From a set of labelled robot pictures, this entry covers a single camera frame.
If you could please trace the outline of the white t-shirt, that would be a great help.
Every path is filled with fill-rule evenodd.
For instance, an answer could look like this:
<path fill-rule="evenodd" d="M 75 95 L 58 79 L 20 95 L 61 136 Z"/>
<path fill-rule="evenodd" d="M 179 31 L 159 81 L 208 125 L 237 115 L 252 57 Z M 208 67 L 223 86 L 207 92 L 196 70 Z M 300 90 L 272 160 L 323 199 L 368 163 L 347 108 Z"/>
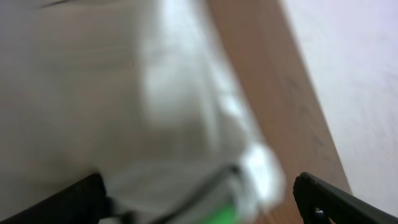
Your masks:
<path fill-rule="evenodd" d="M 206 1 L 1 2 L 1 218 L 92 172 L 142 222 L 282 203 Z"/>

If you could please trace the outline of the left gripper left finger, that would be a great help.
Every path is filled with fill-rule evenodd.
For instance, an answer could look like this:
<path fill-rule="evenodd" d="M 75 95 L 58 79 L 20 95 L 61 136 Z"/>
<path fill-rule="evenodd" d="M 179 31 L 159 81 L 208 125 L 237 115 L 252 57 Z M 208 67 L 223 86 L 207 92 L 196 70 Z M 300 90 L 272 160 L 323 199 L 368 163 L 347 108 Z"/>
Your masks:
<path fill-rule="evenodd" d="M 1 224 L 99 223 L 106 217 L 106 189 L 102 176 L 94 173 Z"/>

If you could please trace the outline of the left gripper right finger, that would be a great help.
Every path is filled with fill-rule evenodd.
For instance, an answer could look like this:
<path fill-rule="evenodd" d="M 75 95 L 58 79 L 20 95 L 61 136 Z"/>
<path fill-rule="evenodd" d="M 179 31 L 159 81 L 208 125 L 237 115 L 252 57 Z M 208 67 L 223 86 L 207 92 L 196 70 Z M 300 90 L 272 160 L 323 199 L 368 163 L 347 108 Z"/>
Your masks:
<path fill-rule="evenodd" d="M 397 217 L 308 172 L 296 177 L 293 195 L 304 224 L 397 224 Z"/>

